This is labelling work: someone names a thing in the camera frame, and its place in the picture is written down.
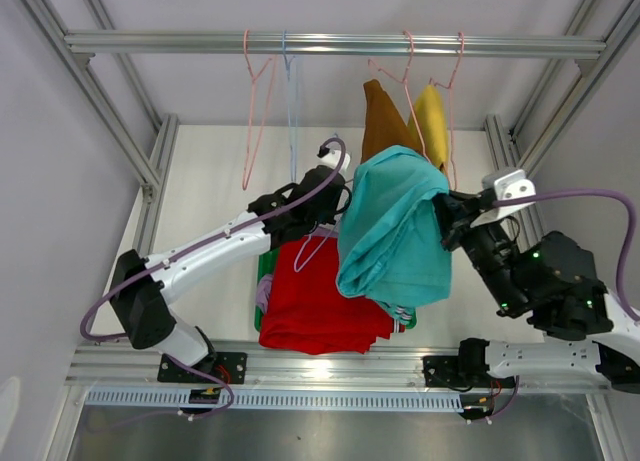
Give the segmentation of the teal trousers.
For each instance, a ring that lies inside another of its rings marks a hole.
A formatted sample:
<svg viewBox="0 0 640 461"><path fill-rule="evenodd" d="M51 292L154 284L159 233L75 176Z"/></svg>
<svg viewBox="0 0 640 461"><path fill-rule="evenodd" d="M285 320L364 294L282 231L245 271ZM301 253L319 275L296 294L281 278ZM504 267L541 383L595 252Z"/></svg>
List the teal trousers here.
<svg viewBox="0 0 640 461"><path fill-rule="evenodd" d="M340 222L338 291L374 301L404 325L418 307L448 298L452 256L433 203L448 192L444 174L406 147L361 164Z"/></svg>

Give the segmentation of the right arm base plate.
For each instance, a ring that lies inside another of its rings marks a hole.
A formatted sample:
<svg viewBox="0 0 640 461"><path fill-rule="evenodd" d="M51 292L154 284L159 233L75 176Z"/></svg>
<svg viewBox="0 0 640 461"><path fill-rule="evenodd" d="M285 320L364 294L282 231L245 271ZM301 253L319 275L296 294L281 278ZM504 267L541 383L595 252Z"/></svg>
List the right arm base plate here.
<svg viewBox="0 0 640 461"><path fill-rule="evenodd" d="M423 377L429 388L448 388L457 392L469 392L472 389L515 387L515 378L493 378L486 372L480 374L462 374L458 368L458 357L447 355L424 356L422 358Z"/></svg>

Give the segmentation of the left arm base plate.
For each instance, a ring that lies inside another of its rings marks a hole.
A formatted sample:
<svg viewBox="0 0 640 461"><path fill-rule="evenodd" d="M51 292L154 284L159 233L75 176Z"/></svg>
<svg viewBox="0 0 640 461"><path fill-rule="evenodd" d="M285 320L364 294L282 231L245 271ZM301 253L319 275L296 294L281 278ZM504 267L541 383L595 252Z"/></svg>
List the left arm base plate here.
<svg viewBox="0 0 640 461"><path fill-rule="evenodd" d="M194 370L214 376L227 384L244 383L248 355L244 352L222 351L208 356L193 366ZM168 355L161 357L157 380L161 383L202 384L207 378L179 367Z"/></svg>

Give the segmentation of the purple trousers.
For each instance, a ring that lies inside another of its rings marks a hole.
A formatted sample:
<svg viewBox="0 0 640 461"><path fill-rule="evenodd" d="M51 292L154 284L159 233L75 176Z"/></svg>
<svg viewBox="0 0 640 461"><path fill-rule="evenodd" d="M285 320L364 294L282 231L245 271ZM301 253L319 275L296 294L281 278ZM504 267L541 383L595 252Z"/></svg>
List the purple trousers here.
<svg viewBox="0 0 640 461"><path fill-rule="evenodd" d="M273 284L273 275L265 274L260 278L256 287L255 304L262 314L266 314L269 306Z"/></svg>

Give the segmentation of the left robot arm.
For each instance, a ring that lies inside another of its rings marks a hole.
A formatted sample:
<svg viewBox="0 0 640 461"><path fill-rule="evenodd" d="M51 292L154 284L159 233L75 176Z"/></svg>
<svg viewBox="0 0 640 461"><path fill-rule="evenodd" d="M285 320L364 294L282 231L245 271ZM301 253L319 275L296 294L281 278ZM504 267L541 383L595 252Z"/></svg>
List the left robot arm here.
<svg viewBox="0 0 640 461"><path fill-rule="evenodd" d="M189 244L147 257L134 249L120 255L109 303L124 337L136 350L176 359L192 381L209 379L216 366L213 347L171 304L215 272L334 221L345 186L340 170L318 165L301 182L259 197L236 219Z"/></svg>

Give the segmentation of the red trousers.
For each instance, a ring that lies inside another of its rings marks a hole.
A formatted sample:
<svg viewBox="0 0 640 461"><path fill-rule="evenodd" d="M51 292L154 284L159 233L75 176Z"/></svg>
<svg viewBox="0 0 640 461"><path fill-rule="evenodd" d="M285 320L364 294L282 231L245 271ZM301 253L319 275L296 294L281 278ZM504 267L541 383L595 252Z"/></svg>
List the red trousers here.
<svg viewBox="0 0 640 461"><path fill-rule="evenodd" d="M342 296L337 273L333 237L314 236L280 248L260 345L310 355L364 354L378 340L406 331L374 301Z"/></svg>

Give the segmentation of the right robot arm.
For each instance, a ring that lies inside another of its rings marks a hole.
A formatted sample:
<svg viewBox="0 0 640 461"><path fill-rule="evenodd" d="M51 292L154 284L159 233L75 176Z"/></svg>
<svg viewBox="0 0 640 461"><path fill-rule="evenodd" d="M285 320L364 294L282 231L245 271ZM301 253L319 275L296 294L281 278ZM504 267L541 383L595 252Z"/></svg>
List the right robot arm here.
<svg viewBox="0 0 640 461"><path fill-rule="evenodd" d="M525 316L545 343L461 341L451 378L465 386L527 375L574 375L605 380L621 392L639 391L639 312L624 293L624 270L636 228L630 200L615 191L598 196L622 202L628 227L616 287L598 278L594 256L559 231L520 251L501 226L501 207L521 209L536 196L499 199L485 190L434 200L442 245L462 249L498 305L501 317Z"/></svg>

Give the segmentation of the brown trousers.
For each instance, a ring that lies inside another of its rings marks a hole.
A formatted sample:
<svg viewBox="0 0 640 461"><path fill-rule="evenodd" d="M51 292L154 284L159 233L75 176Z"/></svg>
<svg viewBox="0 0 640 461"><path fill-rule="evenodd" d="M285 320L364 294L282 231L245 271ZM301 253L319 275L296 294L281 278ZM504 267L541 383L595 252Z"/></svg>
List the brown trousers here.
<svg viewBox="0 0 640 461"><path fill-rule="evenodd" d="M363 85L366 113L360 163L392 146L402 146L422 154L421 143L414 138L388 93L377 79Z"/></svg>

